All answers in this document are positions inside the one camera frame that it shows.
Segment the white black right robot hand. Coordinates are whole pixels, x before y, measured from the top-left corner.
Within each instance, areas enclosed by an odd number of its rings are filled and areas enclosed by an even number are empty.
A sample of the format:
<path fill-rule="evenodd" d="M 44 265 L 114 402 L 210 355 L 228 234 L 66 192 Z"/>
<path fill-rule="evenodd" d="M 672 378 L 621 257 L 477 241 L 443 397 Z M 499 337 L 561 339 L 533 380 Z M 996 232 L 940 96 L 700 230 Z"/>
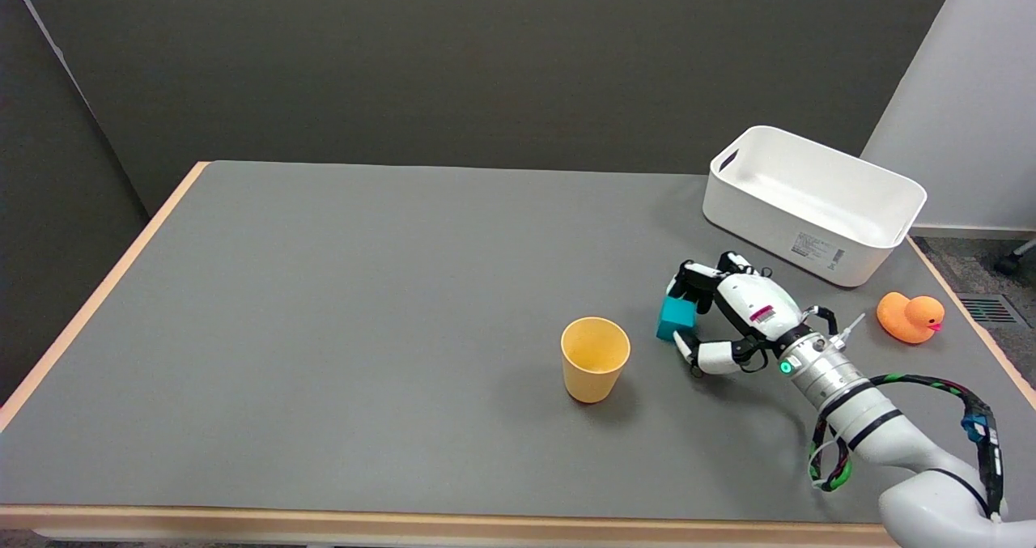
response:
<path fill-rule="evenodd" d="M 817 306 L 803 311 L 769 270 L 758 269 L 739 253 L 722 253 L 714 267 L 687 260 L 666 287 L 666 296 L 692 304 L 697 316 L 717 306 L 740 338 L 707 341 L 693 328 L 673 328 L 669 336 L 695 377 L 759 372 L 802 344 L 824 349 L 825 339 L 807 320 Z"/>

